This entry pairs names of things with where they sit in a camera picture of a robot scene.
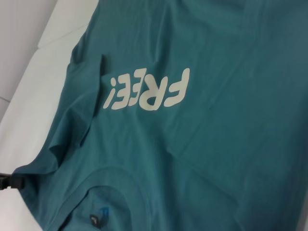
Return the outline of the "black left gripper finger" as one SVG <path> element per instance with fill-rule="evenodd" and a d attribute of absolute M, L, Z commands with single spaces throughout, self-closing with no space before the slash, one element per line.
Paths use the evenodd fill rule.
<path fill-rule="evenodd" d="M 23 187 L 24 178 L 9 174 L 0 175 L 0 190 L 5 190 L 7 188 L 23 189 Z"/>

